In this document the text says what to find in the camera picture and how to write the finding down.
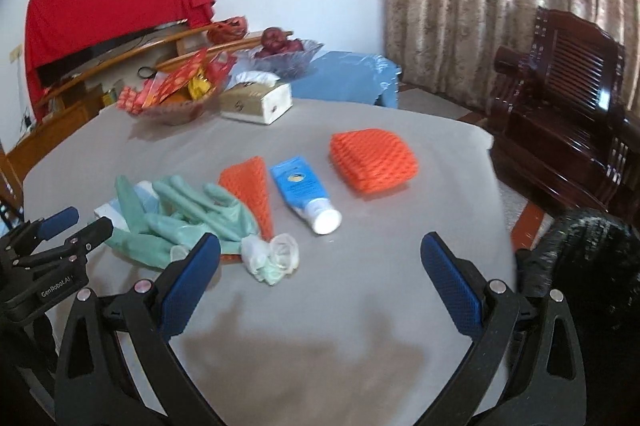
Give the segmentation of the red basket on cabinet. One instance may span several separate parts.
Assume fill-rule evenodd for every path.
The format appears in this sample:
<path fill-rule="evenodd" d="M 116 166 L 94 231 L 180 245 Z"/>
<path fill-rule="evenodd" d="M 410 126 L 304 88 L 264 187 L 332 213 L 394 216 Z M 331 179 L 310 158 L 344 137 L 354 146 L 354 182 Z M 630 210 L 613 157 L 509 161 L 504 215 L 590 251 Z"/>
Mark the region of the red basket on cabinet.
<path fill-rule="evenodd" d="M 233 16 L 213 22 L 206 32 L 206 38 L 212 45 L 226 44 L 243 39 L 248 33 L 245 16 Z"/>

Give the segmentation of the glass bowl of red snacks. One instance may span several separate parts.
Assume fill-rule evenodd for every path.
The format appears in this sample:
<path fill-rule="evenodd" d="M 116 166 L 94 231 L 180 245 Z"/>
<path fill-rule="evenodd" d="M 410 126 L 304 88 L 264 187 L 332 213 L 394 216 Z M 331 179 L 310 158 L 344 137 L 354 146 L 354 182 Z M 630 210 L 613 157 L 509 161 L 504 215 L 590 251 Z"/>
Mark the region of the glass bowl of red snacks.
<path fill-rule="evenodd" d="M 116 106 L 131 117 L 167 126 L 190 123 L 215 104 L 235 63 L 236 57 L 227 52 L 209 56 L 206 50 L 198 51 L 170 74 L 146 79 L 141 90 L 125 86 Z"/>

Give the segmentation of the grey tablecloth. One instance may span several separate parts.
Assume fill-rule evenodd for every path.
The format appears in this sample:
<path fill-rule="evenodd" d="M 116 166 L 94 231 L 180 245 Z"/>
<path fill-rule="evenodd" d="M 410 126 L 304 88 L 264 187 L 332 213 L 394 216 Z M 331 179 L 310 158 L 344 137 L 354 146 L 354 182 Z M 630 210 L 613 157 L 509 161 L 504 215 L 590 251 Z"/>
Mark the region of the grey tablecloth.
<path fill-rule="evenodd" d="M 329 144 L 368 128 L 399 135 L 419 171 L 362 197 L 337 175 Z M 168 127 L 109 107 L 29 172 L 25 212 L 39 219 L 73 206 L 89 221 L 119 175 L 181 175 L 201 187 L 248 158 L 304 157 L 341 226 L 314 234 L 271 190 L 274 229 L 299 245 L 297 271 L 268 286 L 239 264 L 221 268 L 172 349 L 230 425 L 411 425 L 469 347 L 422 268 L 422 237 L 436 232 L 488 279 L 514 280 L 491 144 L 456 120 L 322 100 L 299 100 L 269 126 L 209 113 Z"/>

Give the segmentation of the light blue paper cup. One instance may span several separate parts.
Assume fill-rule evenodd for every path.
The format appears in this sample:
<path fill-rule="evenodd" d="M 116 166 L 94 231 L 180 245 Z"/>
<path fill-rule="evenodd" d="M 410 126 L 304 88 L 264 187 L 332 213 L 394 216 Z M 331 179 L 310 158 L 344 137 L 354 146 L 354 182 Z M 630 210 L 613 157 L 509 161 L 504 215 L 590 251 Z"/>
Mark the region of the light blue paper cup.
<path fill-rule="evenodd" d="M 107 218 L 114 229 L 130 231 L 128 218 L 138 209 L 143 213 L 160 213 L 160 198 L 150 181 L 140 181 L 126 189 L 118 187 L 116 196 L 93 210 L 94 217 Z"/>

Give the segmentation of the tissue box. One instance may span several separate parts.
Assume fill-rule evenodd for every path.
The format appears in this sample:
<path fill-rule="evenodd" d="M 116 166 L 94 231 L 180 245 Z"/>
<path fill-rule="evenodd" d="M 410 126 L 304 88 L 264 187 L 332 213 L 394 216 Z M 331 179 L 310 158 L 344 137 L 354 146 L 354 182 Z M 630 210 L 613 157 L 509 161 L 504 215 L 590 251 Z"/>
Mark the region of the tissue box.
<path fill-rule="evenodd" d="M 293 105 L 291 85 L 276 74 L 249 70 L 234 76 L 220 94 L 220 115 L 270 126 Z"/>

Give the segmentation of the black television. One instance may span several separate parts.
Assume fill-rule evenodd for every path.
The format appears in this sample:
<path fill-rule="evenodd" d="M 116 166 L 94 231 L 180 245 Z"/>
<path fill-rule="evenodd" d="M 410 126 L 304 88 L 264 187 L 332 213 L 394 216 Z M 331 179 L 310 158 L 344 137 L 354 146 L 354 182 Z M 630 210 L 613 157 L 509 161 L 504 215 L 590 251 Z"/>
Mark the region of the black television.
<path fill-rule="evenodd" d="M 70 55 L 58 58 L 53 62 L 41 65 L 37 68 L 39 79 L 45 88 L 54 86 L 56 82 L 70 74 L 82 65 L 86 65 L 90 60 L 111 55 L 114 51 L 125 51 L 137 48 L 145 42 L 151 41 L 156 36 L 168 36 L 168 34 L 177 34 L 177 32 L 186 30 L 188 24 L 185 20 L 182 22 L 166 22 L 166 24 L 146 28 L 124 34 L 95 45 L 83 48 L 80 51 Z"/>

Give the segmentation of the orange foam net sleeve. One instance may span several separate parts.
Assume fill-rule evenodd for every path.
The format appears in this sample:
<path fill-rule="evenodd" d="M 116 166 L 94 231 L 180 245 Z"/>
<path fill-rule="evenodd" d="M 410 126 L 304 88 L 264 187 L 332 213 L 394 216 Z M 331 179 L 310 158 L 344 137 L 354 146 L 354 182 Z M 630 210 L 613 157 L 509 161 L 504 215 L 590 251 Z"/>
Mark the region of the orange foam net sleeve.
<path fill-rule="evenodd" d="M 240 241 L 243 237 L 256 234 L 270 242 L 274 236 L 265 161 L 254 156 L 224 169 L 218 185 L 234 198 L 224 215 L 229 230 L 225 230 L 221 238 L 226 242 L 222 247 L 222 263 L 241 263 Z"/>

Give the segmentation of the black trash bin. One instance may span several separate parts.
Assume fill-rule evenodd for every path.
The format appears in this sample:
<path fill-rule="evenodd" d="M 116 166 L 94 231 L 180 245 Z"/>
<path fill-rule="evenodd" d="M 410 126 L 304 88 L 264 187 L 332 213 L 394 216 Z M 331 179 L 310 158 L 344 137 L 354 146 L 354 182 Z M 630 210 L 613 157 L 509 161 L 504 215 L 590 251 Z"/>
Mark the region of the black trash bin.
<path fill-rule="evenodd" d="M 639 232 L 608 213 L 576 209 L 516 253 L 518 291 L 562 291 L 582 350 L 589 425 L 639 423 Z"/>

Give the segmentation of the blue tablecloth side table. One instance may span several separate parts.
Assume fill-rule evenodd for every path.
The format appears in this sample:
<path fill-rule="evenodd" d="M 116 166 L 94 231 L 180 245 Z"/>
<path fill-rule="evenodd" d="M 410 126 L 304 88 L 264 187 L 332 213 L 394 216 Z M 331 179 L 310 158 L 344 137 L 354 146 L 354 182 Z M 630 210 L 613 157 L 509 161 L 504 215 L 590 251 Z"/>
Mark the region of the blue tablecloth side table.
<path fill-rule="evenodd" d="M 288 82 L 295 98 L 397 109 L 400 73 L 383 55 L 331 51 L 314 58 L 303 76 Z"/>

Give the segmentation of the glass bowl of apples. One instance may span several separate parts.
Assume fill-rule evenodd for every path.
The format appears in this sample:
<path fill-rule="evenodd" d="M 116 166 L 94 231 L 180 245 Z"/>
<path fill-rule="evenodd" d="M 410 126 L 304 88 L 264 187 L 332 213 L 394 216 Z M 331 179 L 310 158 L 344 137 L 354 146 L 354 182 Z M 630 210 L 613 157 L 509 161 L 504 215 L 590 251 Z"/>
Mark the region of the glass bowl of apples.
<path fill-rule="evenodd" d="M 260 45 L 234 53 L 242 70 L 267 71 L 283 79 L 306 74 L 309 65 L 323 44 L 314 40 L 293 38 L 277 27 L 262 32 Z"/>

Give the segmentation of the orange foam net square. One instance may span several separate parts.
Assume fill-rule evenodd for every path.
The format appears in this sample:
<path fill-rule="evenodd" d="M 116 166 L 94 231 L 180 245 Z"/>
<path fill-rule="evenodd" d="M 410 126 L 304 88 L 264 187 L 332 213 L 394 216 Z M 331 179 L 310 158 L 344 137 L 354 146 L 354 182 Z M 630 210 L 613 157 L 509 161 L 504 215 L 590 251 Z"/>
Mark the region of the orange foam net square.
<path fill-rule="evenodd" d="M 360 194 L 393 190 L 419 172 L 419 161 L 408 144 L 382 129 L 334 133 L 329 156 L 340 177 Z"/>

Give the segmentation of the green rubber gloves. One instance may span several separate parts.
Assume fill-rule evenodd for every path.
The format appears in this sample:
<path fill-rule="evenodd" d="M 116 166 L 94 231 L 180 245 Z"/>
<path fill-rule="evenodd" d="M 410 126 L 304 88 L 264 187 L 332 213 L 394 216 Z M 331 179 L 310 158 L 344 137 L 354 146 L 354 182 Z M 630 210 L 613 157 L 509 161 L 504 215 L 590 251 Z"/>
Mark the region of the green rubber gloves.
<path fill-rule="evenodd" d="M 115 180 L 115 190 L 132 185 L 125 175 Z M 106 245 L 131 261 L 145 267 L 163 270 L 171 262 L 186 258 L 196 243 L 207 233 L 213 234 L 222 247 L 224 215 L 234 198 L 218 184 L 206 183 L 194 189 L 180 175 L 152 182 L 160 198 L 160 213 L 143 213 L 140 209 L 129 218 L 130 231 L 114 229 Z M 299 247 L 286 233 L 273 236 L 270 242 L 256 234 L 240 241 L 240 256 L 245 269 L 257 281 L 276 285 L 294 274 L 299 267 Z"/>

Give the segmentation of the blue cream tube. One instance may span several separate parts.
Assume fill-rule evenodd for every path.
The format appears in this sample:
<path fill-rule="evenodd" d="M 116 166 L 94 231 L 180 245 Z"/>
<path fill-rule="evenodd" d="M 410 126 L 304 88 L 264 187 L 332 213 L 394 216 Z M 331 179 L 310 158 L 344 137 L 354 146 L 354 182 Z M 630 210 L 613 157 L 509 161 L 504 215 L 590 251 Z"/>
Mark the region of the blue cream tube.
<path fill-rule="evenodd" d="M 329 235 L 342 224 L 342 214 L 332 204 L 318 175 L 302 156 L 269 168 L 285 204 L 317 235 Z"/>

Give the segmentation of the wooden tv cabinet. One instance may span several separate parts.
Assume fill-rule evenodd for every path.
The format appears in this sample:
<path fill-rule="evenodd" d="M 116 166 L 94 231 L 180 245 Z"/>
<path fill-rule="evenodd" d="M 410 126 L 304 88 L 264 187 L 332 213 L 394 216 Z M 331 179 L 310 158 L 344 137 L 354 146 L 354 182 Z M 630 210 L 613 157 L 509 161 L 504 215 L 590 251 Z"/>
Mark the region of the wooden tv cabinet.
<path fill-rule="evenodd" d="M 184 49 L 186 39 L 217 27 L 217 24 L 211 24 L 189 29 L 136 46 L 119 56 L 104 60 L 93 68 L 78 74 L 75 78 L 64 82 L 62 86 L 50 90 L 37 105 L 42 107 L 54 102 L 60 109 L 43 123 L 38 123 L 36 129 L 16 144 L 12 151 L 1 153 L 1 206 L 20 211 L 24 204 L 23 182 L 28 172 L 34 169 L 35 165 L 40 163 L 56 146 L 99 115 L 99 111 L 105 106 L 105 89 L 103 86 L 87 88 L 86 82 L 88 80 L 108 68 L 169 43 L 175 43 L 178 55 L 158 63 L 157 69 L 163 72 L 174 71 L 186 63 L 188 58 L 196 54 L 195 51 L 186 52 Z"/>

